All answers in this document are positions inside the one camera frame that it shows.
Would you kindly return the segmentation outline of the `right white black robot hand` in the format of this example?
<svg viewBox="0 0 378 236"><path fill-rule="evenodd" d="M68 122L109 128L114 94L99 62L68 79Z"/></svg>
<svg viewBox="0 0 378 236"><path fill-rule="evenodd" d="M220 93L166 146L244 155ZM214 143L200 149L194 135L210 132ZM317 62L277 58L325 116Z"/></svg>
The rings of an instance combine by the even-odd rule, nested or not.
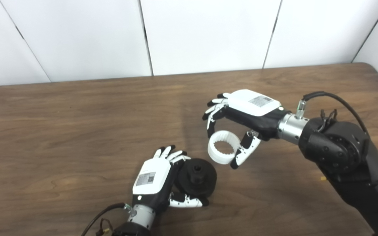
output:
<svg viewBox="0 0 378 236"><path fill-rule="evenodd" d="M202 119L207 121L208 154L219 164L237 169L262 141L278 139L279 122L291 111L261 93L241 89L221 93L207 103ZM215 130L217 120L226 118L248 128L242 139L227 130Z"/></svg>

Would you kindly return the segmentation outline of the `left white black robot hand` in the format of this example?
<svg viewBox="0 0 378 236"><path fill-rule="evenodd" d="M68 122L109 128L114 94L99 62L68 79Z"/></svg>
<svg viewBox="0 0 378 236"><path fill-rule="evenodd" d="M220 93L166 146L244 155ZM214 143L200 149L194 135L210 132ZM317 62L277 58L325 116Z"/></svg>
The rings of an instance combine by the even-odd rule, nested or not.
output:
<svg viewBox="0 0 378 236"><path fill-rule="evenodd" d="M159 215L169 207L196 208L210 204L207 198L172 191L183 165L192 160L186 151L172 152L174 149L175 145L160 147L143 163L132 188L132 206L143 205Z"/></svg>

